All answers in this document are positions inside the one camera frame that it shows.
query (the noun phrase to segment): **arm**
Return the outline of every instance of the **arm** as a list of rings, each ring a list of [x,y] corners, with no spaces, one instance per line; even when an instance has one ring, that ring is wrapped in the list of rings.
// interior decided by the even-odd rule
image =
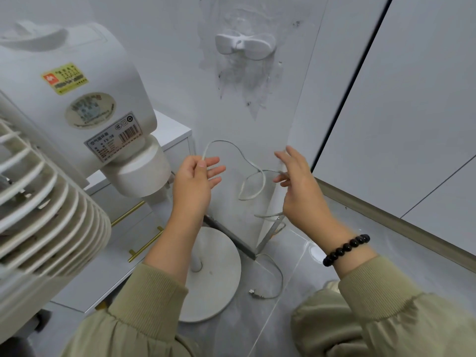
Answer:
[[[176,340],[177,325],[187,295],[185,281],[191,251],[211,199],[211,189],[225,170],[207,170],[218,157],[188,156],[174,182],[173,210],[152,246],[108,308],[80,325],[63,356],[193,355],[191,346]]]
[[[305,158],[292,147],[276,152],[289,178],[283,212],[326,254],[356,234],[330,213]],[[469,356],[476,349],[471,314],[433,294],[425,294],[386,258],[360,245],[333,264],[339,289],[363,328],[363,338],[378,356]]]

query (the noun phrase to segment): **beige baseboard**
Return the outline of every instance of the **beige baseboard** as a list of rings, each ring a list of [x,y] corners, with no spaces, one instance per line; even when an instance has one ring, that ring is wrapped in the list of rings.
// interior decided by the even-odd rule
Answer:
[[[384,225],[387,228],[395,230],[397,233],[406,236],[408,239],[421,244],[422,246],[436,252],[445,258],[452,260],[460,266],[476,273],[476,256],[472,255],[457,246],[448,243],[437,236],[415,227],[396,216],[393,216],[373,205],[364,202],[335,186],[318,180],[319,186],[325,196],[336,200],[337,202],[363,214],[364,216]]]

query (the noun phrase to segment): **black gap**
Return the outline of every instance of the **black gap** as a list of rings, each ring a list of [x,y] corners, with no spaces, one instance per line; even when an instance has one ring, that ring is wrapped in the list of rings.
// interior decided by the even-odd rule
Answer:
[[[367,57],[368,51],[370,50],[370,47],[372,46],[372,42],[375,39],[375,36],[377,35],[378,29],[380,28],[380,25],[382,24],[382,21],[384,20],[385,15],[387,14],[388,8],[390,7],[390,4],[392,3],[392,0],[387,0],[387,3],[385,4],[384,10],[382,14],[380,15],[380,18],[378,19],[377,24],[375,25],[375,29],[372,33],[372,36],[370,37],[370,40],[367,43],[367,46],[365,48],[364,53],[362,54],[362,57],[360,58],[360,61],[357,65],[356,70],[354,71],[354,75],[352,76],[352,79],[350,80],[349,86],[347,87],[347,90],[342,97],[342,101],[339,104],[339,107],[337,108],[337,112],[334,115],[334,118],[332,119],[332,122],[330,124],[330,127],[326,133],[326,136],[324,137],[324,141],[322,142],[322,145],[318,151],[318,154],[316,156],[316,159],[312,163],[311,166],[311,172],[314,171],[314,168],[316,167],[316,164],[318,163],[319,157],[322,154],[322,151],[324,150],[324,147],[326,146],[327,141],[329,140],[330,133],[332,132],[332,129],[334,128],[334,125],[336,125],[337,118],[339,117],[339,114],[344,107],[344,104],[346,103],[347,97],[349,96],[350,90],[354,86],[355,80],[357,79],[357,75],[359,74],[360,68],[364,64],[365,58]]]

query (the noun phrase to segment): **gold handle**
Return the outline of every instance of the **gold handle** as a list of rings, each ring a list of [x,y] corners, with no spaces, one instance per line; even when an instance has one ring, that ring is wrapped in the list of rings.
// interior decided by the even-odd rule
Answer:
[[[156,239],[158,237],[160,237],[160,235],[164,232],[164,228],[162,228],[161,226],[158,226],[157,229],[159,230],[159,233],[156,234],[155,237],[153,237],[151,240],[149,240],[146,244],[144,244],[144,246],[142,248],[140,248],[137,252],[134,252],[132,249],[129,250],[129,253],[132,255],[131,258],[129,258],[128,262],[132,262],[134,259],[136,259],[136,257],[142,253],[143,251],[145,251],[147,249],[148,246],[150,246],[152,243],[154,243],[156,241]]]
[[[139,204],[135,205],[131,209],[129,209],[127,212],[125,212],[123,215],[121,215],[119,218],[117,218],[115,221],[111,223],[111,227],[115,226],[117,223],[121,222],[124,218],[127,218],[130,216],[132,213],[134,213],[136,210],[138,210],[141,206],[146,204],[144,200],[142,200]]]

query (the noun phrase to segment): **barcode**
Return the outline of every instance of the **barcode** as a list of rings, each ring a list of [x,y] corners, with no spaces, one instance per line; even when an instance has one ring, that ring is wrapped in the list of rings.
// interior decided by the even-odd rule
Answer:
[[[134,135],[136,135],[139,131],[137,130],[137,127],[135,125],[132,125],[130,128],[127,128],[125,131],[119,134],[120,139],[122,140],[123,143],[128,141],[130,138],[132,138]]]

